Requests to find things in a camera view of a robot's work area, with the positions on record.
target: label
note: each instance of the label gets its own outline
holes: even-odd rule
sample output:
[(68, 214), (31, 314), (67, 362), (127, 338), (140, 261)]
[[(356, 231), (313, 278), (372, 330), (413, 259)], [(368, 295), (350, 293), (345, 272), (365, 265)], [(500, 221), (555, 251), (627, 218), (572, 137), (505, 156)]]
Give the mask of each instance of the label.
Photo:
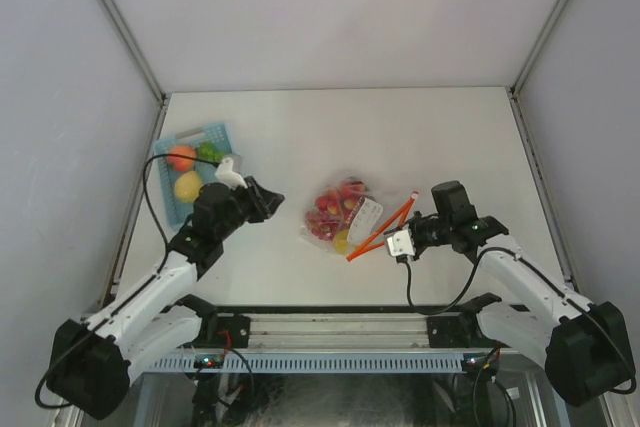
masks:
[(383, 207), (374, 200), (365, 198), (349, 227), (347, 242), (360, 245), (371, 235), (373, 227), (382, 215)]

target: lemon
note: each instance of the lemon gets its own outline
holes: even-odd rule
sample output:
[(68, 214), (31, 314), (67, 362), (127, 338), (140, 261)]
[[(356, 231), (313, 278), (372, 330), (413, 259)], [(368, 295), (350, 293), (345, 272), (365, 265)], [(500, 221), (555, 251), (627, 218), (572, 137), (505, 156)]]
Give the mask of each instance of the lemon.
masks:
[(333, 248), (341, 255), (346, 255), (349, 249), (349, 242), (347, 242), (348, 230), (340, 231), (333, 238)]
[(193, 202), (198, 198), (202, 179), (195, 170), (182, 174), (173, 186), (173, 193), (182, 202)]

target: orange stick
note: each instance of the orange stick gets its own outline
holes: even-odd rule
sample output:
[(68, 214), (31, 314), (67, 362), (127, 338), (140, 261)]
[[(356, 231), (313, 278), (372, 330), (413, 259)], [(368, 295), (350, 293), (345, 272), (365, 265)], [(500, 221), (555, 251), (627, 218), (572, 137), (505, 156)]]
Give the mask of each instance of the orange stick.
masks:
[(398, 210), (395, 214), (393, 214), (391, 217), (389, 217), (389, 220), (387, 220), (384, 224), (382, 224), (380, 226), (380, 228), (378, 230), (376, 230), (373, 234), (371, 234), (369, 236), (369, 238), (367, 240), (365, 240), (362, 244), (360, 244), (356, 250), (353, 251), (353, 253), (349, 256), (347, 256), (347, 261), (351, 262), (353, 259), (355, 259), (359, 254), (359, 252), (361, 250), (363, 250), (365, 247), (367, 247), (371, 242), (373, 242), (375, 240), (376, 237), (378, 237), (378, 235), (380, 235), (381, 232), (384, 232), (385, 229), (387, 227), (389, 227), (394, 220), (396, 220), (398, 217), (400, 217), (403, 213), (404, 213), (404, 209), (407, 207), (407, 204), (410, 201), (407, 201), (407, 203), (400, 208), (400, 210)]
[(396, 211), (395, 214), (393, 214), (384, 224), (382, 224), (378, 230), (376, 230), (373, 234), (371, 234), (367, 240), (365, 240), (362, 244), (356, 247), (356, 250), (354, 250), (350, 255), (347, 256), (347, 262), (351, 262), (353, 259), (360, 257), (361, 255), (366, 254), (367, 252), (377, 249), (378, 247), (382, 247), (384, 245), (384, 242), (380, 242), (378, 244), (372, 245), (371, 247), (367, 247), (367, 246), (371, 242), (373, 242), (373, 240), (376, 237), (378, 237), (381, 233), (383, 233), (393, 223), (393, 221), (396, 218), (400, 217), (400, 220), (398, 221), (399, 227), (402, 226), (402, 224), (404, 224), (404, 222), (407, 220), (407, 216), (409, 215), (409, 212), (411, 211), (411, 207), (413, 206), (413, 203), (418, 198), (418, 194), (419, 193), (414, 190), (411, 193), (411, 197), (409, 198), (409, 200), (407, 200), (405, 204)]
[(358, 257), (360, 257), (361, 255), (366, 254), (367, 252), (371, 252), (372, 250), (377, 249), (378, 247), (382, 247), (384, 245), (384, 242), (380, 242), (378, 244), (373, 244), (370, 245), (368, 247), (365, 247), (364, 249), (360, 249), (356, 252), (353, 252), (353, 254), (351, 254), (349, 257), (347, 257), (347, 260), (349, 262), (351, 262), (354, 259), (357, 259)]

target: blue plastic tray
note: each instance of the blue plastic tray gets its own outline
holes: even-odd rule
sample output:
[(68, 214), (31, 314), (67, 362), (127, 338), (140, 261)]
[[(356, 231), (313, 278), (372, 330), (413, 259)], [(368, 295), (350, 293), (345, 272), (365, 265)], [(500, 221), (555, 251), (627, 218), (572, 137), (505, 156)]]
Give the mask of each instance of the blue plastic tray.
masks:
[[(195, 148), (202, 142), (207, 141), (211, 142), (219, 152), (225, 154), (233, 153), (224, 122), (198, 127), (156, 140), (153, 144), (153, 153), (168, 154), (171, 147), (177, 144), (190, 145)], [(193, 204), (181, 202), (173, 195), (173, 185), (184, 172), (175, 172), (169, 167), (164, 158), (158, 159), (157, 165), (167, 221), (174, 231), (178, 231), (187, 216), (193, 213)], [(194, 170), (198, 172), (205, 184), (207, 182), (215, 182), (216, 168), (213, 165), (196, 162)]]

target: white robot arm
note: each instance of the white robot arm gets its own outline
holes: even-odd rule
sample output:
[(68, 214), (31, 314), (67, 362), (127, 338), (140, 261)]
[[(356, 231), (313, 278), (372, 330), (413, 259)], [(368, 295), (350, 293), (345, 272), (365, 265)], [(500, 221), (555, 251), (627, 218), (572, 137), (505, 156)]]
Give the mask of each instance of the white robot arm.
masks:
[(85, 322), (68, 320), (58, 328), (49, 370), (36, 389), (38, 405), (46, 382), (52, 392), (103, 419), (145, 368), (198, 337), (199, 312), (185, 302), (174, 304), (220, 258), (227, 237), (245, 222), (267, 220), (284, 201), (252, 177), (243, 178), (235, 159), (223, 159), (218, 182), (202, 187), (192, 216), (146, 276)]
[[(549, 276), (505, 226), (493, 217), (477, 216), (459, 182), (440, 184), (431, 192), (438, 213), (422, 217), (416, 212), (403, 227), (387, 233), (391, 256), (406, 263), (417, 260), (428, 247), (451, 245), (474, 263), (473, 274), (482, 269), (499, 279), (529, 312), (518, 312), (490, 295), (475, 314), (479, 332), (544, 368), (551, 385), (569, 404), (582, 405), (607, 391), (635, 390), (624, 318), (613, 304), (594, 305)], [(631, 388), (616, 389), (628, 380)]]

